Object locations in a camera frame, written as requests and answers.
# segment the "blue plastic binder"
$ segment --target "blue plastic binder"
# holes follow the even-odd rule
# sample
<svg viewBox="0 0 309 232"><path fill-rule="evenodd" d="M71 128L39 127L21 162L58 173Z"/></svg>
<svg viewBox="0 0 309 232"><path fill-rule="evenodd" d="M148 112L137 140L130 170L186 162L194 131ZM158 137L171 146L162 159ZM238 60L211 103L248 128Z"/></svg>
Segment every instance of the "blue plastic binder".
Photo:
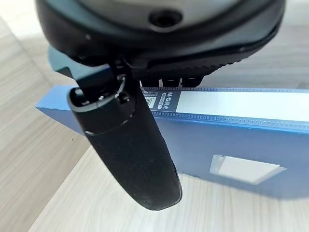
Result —
<svg viewBox="0 0 309 232"><path fill-rule="evenodd" d="M56 86L36 105L83 134ZM144 88L179 173L276 198L309 196L309 91Z"/></svg>

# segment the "light wood surface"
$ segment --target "light wood surface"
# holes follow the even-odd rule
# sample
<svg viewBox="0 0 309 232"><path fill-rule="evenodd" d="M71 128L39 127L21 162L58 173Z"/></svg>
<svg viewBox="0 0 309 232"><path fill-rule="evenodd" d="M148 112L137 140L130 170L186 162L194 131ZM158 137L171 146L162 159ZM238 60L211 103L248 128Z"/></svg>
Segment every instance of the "light wood surface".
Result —
<svg viewBox="0 0 309 232"><path fill-rule="evenodd" d="M50 88L0 18L1 232L26 232L89 147L35 109Z"/></svg>
<svg viewBox="0 0 309 232"><path fill-rule="evenodd" d="M29 232L306 232L309 199L279 201L180 176L183 199L154 212L135 203L89 148Z"/></svg>
<svg viewBox="0 0 309 232"><path fill-rule="evenodd" d="M289 0L273 41L202 85L309 88L308 12L308 0ZM84 138L34 109L52 85L74 84L51 71L47 47L34 1L1 0L0 232L309 231L309 199L278 201L187 176L178 205L143 209L92 148L78 162Z"/></svg>

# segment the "blue folder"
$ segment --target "blue folder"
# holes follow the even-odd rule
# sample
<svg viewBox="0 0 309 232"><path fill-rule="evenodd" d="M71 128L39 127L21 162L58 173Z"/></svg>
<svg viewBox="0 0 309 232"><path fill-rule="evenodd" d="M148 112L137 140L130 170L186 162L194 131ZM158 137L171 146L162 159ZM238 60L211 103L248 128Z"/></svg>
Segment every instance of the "blue folder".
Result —
<svg viewBox="0 0 309 232"><path fill-rule="evenodd" d="M67 105L71 88L55 86L36 107L83 134ZM270 197L309 196L309 91L142 90L179 173Z"/></svg>

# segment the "black plastic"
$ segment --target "black plastic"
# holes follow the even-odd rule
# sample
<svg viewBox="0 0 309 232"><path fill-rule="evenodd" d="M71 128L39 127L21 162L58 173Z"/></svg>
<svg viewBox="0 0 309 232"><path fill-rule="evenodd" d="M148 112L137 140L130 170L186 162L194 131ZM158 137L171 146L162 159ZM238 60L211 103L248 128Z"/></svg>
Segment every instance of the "black plastic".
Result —
<svg viewBox="0 0 309 232"><path fill-rule="evenodd" d="M86 137L115 179L140 205L161 210L182 189L168 148L140 90L131 81L109 97L83 106L72 89L68 102Z"/></svg>

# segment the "white label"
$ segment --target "white label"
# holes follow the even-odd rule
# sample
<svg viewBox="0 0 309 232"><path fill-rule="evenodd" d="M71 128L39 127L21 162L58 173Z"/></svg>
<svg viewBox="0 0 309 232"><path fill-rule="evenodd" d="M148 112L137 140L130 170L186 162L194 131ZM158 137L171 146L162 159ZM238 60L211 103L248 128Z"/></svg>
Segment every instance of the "white label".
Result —
<svg viewBox="0 0 309 232"><path fill-rule="evenodd" d="M148 107L150 109L152 109L154 107L154 103L155 103L156 97L145 97L145 99L146 99L146 102L148 104Z"/></svg>
<svg viewBox="0 0 309 232"><path fill-rule="evenodd" d="M215 155L210 173L257 185L285 169L277 164Z"/></svg>
<svg viewBox="0 0 309 232"><path fill-rule="evenodd" d="M163 106L165 97L166 97L166 93L162 93L161 99L160 99L160 101L159 101L158 109L162 109L162 106Z"/></svg>

